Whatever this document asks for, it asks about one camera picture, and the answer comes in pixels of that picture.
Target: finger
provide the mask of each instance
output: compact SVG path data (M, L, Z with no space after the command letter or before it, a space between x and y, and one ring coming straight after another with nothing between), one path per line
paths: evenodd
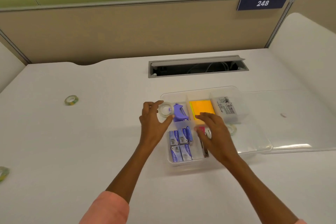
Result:
M161 105L162 103L163 103L163 100L156 101L155 103L153 103L153 104L150 106L150 110L149 110L149 111L150 111L151 113L155 113L155 114L156 114L159 105Z
M212 119L212 121L213 121L215 124L222 124L222 123L224 123L224 122L223 122L223 119L222 119L220 116L215 115L215 114L213 114L213 113L209 113L209 112L201 112L201 115L209 117L210 119Z
M215 123L214 123L213 120L210 119L208 116L204 116L204 115L195 115L195 117L196 117L197 119L200 119L200 120L204 121L205 124L207 124L208 127L209 127L210 129L213 129L213 128L215 127Z
M164 128L167 130L171 122L173 121L174 115L169 115L162 124L164 125Z
M149 113L149 107L153 104L153 102L145 102L142 108L142 115L147 115Z
M199 139L202 141L205 148L210 149L211 148L211 140L209 137L207 137L206 134L200 128L196 127L196 132L199 137Z

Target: number sign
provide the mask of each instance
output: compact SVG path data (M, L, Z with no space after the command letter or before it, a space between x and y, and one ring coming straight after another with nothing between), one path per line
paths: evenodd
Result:
M286 0L240 0L238 11L282 8Z

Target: white desk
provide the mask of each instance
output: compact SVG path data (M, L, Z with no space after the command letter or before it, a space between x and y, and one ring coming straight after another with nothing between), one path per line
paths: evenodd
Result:
M145 101L231 85L241 92L303 89L266 49L211 56L235 54L249 72L149 79L148 61L162 57L28 65L0 94L0 165L11 168L0 184L3 223L79 222L136 148ZM79 102L65 106L72 94ZM259 223L227 170L173 175L165 146L160 142L140 175L128 223ZM299 217L335 222L336 152L259 155L251 166Z

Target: plastic container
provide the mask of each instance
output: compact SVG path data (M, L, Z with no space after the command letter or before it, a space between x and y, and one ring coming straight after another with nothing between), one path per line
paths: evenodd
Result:
M166 93L161 96L161 100L172 104L179 103L180 105L183 105L183 109L190 119L187 121L172 122L164 135L163 140L166 140L167 142L167 159L172 166L198 165L201 162L208 162L209 159L214 158L211 154L208 158L205 158L203 155L201 142L197 133L194 131L194 128L197 125L205 126L205 124L201 120L194 119L189 101L212 100L222 97L229 99L234 106L236 115L232 118L230 116L228 117L227 115L223 115L222 113L218 113L218 108L214 107L214 110L217 115L223 118L225 123L232 123L237 127L237 132L232 136L232 140L238 153L240 155L250 156L259 152L270 151L272 149L270 141L265 137L256 119L246 106L240 91L236 87L227 86L203 90ZM192 137L194 139L193 145L190 145L193 160L174 163L170 152L169 131L186 128L186 126L190 126Z

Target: orange sticky note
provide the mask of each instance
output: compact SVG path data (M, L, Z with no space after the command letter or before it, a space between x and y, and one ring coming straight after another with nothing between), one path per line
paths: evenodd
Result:
M201 112L209 112L215 114L215 111L212 107L210 100L197 100L197 101L190 101L189 103L192 115L194 116L195 120L198 120L195 117L195 115L199 115Z

